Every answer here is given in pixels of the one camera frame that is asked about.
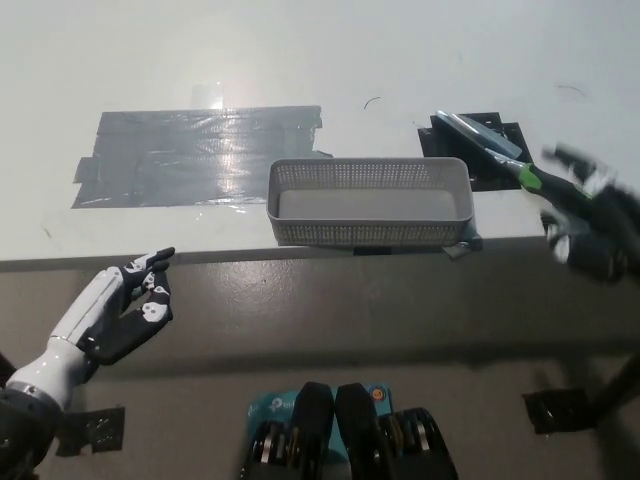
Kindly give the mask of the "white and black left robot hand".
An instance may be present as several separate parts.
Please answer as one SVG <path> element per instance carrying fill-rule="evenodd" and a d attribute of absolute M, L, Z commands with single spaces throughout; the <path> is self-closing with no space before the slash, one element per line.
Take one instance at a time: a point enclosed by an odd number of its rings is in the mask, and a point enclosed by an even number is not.
<path fill-rule="evenodd" d="M 60 411 L 74 390 L 158 334 L 172 319 L 167 270 L 173 247 L 100 271 L 49 335 L 44 352 L 6 383 Z"/>

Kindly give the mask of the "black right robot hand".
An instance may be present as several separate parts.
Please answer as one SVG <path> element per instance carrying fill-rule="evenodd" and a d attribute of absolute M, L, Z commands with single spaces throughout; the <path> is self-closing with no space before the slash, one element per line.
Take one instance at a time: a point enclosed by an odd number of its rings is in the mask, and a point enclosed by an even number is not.
<path fill-rule="evenodd" d="M 542 156 L 564 166 L 586 194 L 593 196 L 613 183 L 613 175 L 588 156 L 560 144 L 542 151 Z M 556 262 L 573 272 L 606 284 L 618 282 L 626 257 L 608 235 L 596 230 L 595 222 L 564 207 L 540 213 L 546 240 Z"/>

